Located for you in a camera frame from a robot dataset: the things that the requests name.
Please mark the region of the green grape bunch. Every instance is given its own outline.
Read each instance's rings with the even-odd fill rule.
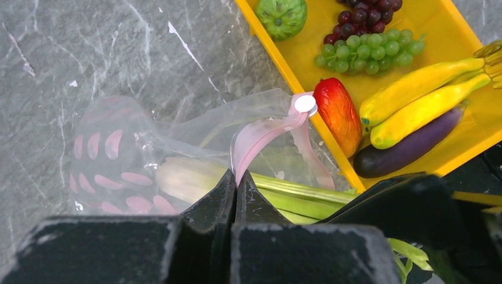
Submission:
[[[351,35],[347,40],[325,44],[314,58],[317,67],[337,73],[375,75],[394,66],[406,67],[425,49],[425,35],[413,40],[410,30],[392,28],[386,33]]]

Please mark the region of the plastic bag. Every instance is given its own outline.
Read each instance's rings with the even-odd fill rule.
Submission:
[[[330,188],[329,176],[339,171],[333,163],[322,165],[316,157],[308,158],[314,151],[305,150],[305,136],[300,135],[308,132],[308,114],[292,107],[302,95],[292,97],[274,89],[180,124],[153,121],[130,97],[94,100],[76,129],[71,207],[86,215],[179,214],[212,190],[232,168],[236,152],[246,152],[236,143],[249,135],[244,130],[269,126],[267,122],[284,126],[291,119],[303,122],[297,128],[285,127],[284,133],[274,132],[276,137],[260,146],[249,167],[240,170]]]

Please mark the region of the marble countertop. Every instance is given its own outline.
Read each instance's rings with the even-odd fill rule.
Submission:
[[[502,37],[502,2],[454,3],[483,43]],[[27,230],[68,211],[73,136],[93,98],[133,96],[186,121],[289,90],[233,0],[14,0],[0,21],[0,275]]]

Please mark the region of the bunch of grapes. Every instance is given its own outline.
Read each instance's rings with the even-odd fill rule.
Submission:
[[[342,11],[333,32],[324,37],[324,44],[346,40],[352,35],[383,33],[394,13],[401,9],[403,0],[337,0],[352,8]]]
[[[386,33],[351,35],[334,44],[325,44],[314,64],[338,73],[369,75],[384,73],[393,66],[409,66],[425,49],[424,35],[412,39],[410,30],[392,28]]]

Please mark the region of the green round vegetable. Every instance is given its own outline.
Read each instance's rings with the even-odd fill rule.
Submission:
[[[256,16],[273,41],[297,35],[307,20],[305,0],[260,0]]]

